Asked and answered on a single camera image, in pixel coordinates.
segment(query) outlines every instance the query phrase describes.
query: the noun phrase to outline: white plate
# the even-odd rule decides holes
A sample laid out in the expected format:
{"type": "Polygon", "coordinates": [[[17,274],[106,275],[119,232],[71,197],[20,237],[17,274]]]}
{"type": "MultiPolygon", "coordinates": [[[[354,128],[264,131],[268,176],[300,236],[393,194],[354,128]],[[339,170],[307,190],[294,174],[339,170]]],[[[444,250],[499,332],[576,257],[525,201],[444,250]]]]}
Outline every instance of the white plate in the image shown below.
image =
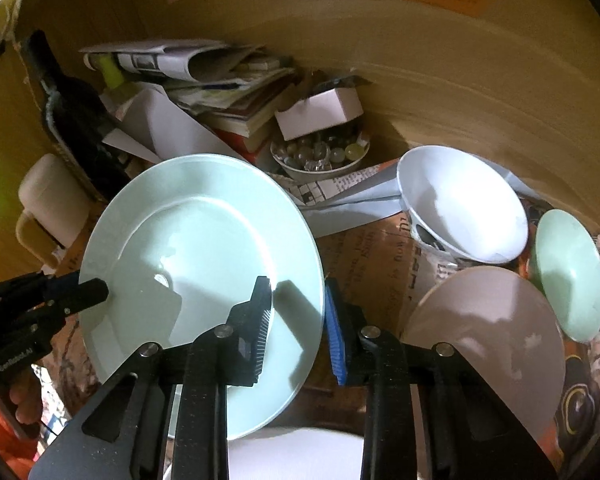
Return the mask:
{"type": "Polygon", "coordinates": [[[247,163],[190,155],[145,171],[104,211],[80,270],[110,290],[80,314],[98,377],[144,342],[181,345],[224,323],[259,275],[275,288],[274,313],[258,384],[228,389],[229,439],[282,412],[313,365],[324,315],[315,241],[286,193],[247,163]]]}
{"type": "MultiPolygon", "coordinates": [[[[262,428],[228,445],[231,480],[354,480],[361,436],[317,428],[262,428]]],[[[171,466],[164,475],[171,480],[171,466]]]]}
{"type": "Polygon", "coordinates": [[[564,385],[564,346],[548,301],[515,272],[461,270],[427,293],[400,339],[453,344],[536,442],[549,428],[564,385]]]}

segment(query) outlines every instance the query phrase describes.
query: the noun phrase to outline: folded newspaper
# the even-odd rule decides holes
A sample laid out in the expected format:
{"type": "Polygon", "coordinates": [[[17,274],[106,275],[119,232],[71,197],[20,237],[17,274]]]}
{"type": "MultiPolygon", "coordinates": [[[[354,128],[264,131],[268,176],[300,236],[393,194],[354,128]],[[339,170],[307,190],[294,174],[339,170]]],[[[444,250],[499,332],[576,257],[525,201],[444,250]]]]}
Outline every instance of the folded newspaper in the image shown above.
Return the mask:
{"type": "Polygon", "coordinates": [[[387,218],[401,210],[395,179],[396,160],[364,170],[298,184],[277,174],[271,177],[296,202],[315,238],[387,218]]]}
{"type": "Polygon", "coordinates": [[[114,54],[127,72],[169,77],[190,84],[240,84],[231,70],[261,45],[231,45],[217,40],[147,40],[83,48],[84,63],[95,70],[93,54],[114,54]]]}

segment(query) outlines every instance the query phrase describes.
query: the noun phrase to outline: light green plate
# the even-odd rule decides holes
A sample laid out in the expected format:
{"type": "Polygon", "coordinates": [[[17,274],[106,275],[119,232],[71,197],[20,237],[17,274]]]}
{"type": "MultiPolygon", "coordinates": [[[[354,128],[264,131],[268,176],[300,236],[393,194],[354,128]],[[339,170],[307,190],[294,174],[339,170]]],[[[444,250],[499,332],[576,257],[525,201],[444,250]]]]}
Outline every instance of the light green plate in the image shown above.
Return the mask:
{"type": "Polygon", "coordinates": [[[559,209],[542,216],[529,271],[567,336],[584,343],[598,334],[600,255],[578,220],[559,209]]]}

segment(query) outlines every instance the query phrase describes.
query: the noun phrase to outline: person's hand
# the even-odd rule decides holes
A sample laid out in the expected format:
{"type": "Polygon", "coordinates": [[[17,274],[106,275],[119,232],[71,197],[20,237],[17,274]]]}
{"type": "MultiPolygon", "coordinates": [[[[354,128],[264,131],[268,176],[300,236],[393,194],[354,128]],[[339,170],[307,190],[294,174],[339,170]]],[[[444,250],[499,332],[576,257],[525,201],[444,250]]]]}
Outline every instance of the person's hand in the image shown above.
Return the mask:
{"type": "Polygon", "coordinates": [[[34,424],[42,417],[42,386],[31,368],[21,371],[11,381],[11,402],[17,405],[16,420],[34,424]]]}

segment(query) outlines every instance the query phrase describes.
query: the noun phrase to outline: blue gripper pad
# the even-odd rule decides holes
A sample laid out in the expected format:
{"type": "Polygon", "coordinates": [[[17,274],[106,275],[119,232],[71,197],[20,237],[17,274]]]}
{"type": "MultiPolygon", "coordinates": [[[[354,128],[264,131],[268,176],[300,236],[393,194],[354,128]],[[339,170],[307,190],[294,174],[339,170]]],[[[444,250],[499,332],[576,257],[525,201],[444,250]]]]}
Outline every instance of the blue gripper pad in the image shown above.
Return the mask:
{"type": "Polygon", "coordinates": [[[329,354],[331,355],[331,370],[338,384],[344,386],[347,382],[347,362],[344,338],[338,322],[338,313],[329,287],[324,289],[325,313],[324,321],[329,338],[329,354]]]}

